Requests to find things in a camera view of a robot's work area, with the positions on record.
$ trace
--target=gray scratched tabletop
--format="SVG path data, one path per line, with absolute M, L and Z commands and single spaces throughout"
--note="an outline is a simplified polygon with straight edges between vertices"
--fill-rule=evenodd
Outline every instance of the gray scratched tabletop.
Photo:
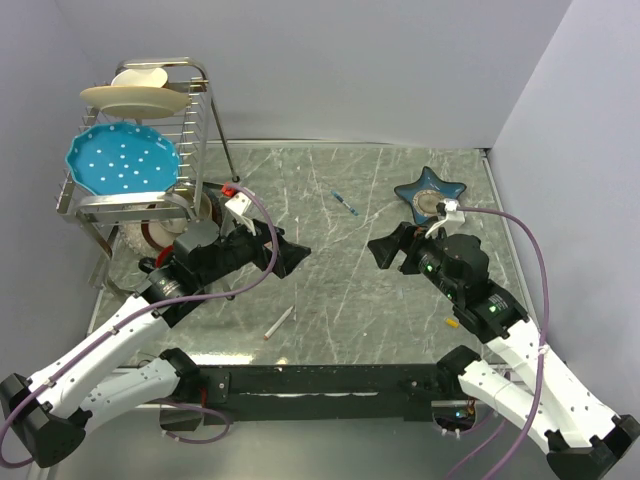
M 425 165 L 443 180 L 467 184 L 461 203 L 495 207 L 479 151 L 313 145 L 234 147 L 232 154 L 242 183 L 264 200 L 285 238 L 313 253 L 284 280 L 271 275 L 252 294 L 198 307 L 167 335 L 145 344 L 127 365 L 170 347 L 211 365 L 430 363 L 460 344 L 485 355 L 464 328 L 445 323 L 451 305 L 425 278 L 405 277 L 395 265 L 378 270 L 366 248 L 368 240 L 411 220 L 393 187 L 416 180 Z M 221 149 L 210 148 L 206 179 L 223 180 L 224 165 Z M 352 215 L 330 189 L 360 215 Z M 501 220 L 467 214 L 461 233 L 482 240 L 492 278 L 522 301 Z M 121 286 L 132 287 L 142 278 L 137 258 L 120 245 L 112 275 Z M 397 265 L 403 256 L 398 255 Z M 239 287 L 258 274 L 246 266 L 228 281 Z M 99 301 L 94 328 L 118 308 L 109 293 Z M 295 320 L 289 318 L 265 341 L 266 330 L 294 304 Z

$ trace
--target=white bowl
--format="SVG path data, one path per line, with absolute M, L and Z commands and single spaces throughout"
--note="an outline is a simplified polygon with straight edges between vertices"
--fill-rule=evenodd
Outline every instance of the white bowl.
M 164 87 L 169 75 L 163 68 L 130 68 L 120 72 L 111 85 L 127 87 Z

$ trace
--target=black metal bar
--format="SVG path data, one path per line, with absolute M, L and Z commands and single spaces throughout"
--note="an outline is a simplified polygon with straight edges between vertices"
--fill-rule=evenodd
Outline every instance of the black metal bar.
M 433 400 L 466 399 L 435 364 L 200 366 L 210 408 L 233 421 L 403 418 L 432 421 Z M 193 392 L 186 401 L 200 403 Z M 214 417 L 207 424 L 217 424 Z

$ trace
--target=blue plate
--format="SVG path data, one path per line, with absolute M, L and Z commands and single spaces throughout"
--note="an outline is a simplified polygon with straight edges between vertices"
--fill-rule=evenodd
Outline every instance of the blue plate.
M 163 192 L 178 180 L 170 140 L 144 125 L 94 125 L 73 139 L 65 158 L 78 185 L 94 195 Z

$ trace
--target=small orange object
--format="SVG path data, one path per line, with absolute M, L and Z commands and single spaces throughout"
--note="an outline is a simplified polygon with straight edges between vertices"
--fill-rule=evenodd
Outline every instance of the small orange object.
M 233 197 L 236 193 L 238 193 L 238 191 L 237 191 L 235 188 L 231 188 L 231 187 L 229 186 L 229 182 L 225 183 L 225 184 L 222 186 L 222 194 L 223 194 L 225 197 L 229 197 L 229 198 L 231 198 L 231 197 Z

